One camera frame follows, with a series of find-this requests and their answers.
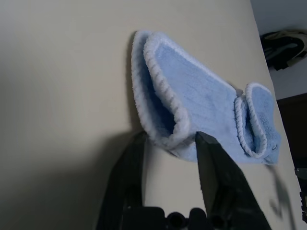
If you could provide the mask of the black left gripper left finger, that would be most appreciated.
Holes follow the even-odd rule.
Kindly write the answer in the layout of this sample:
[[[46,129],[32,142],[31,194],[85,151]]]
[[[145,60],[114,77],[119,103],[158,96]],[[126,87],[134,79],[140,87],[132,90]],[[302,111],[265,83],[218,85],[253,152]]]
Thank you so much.
[[[108,178],[106,192],[100,208],[98,230],[121,229],[124,213],[132,207],[142,207],[142,173],[147,134],[135,134]]]

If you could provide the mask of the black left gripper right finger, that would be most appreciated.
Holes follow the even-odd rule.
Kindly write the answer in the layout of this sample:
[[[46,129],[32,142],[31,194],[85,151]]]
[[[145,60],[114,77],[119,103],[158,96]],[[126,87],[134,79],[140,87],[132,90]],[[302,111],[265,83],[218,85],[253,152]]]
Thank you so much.
[[[215,230],[264,230],[266,217],[242,170],[212,136],[195,135],[207,218]]]

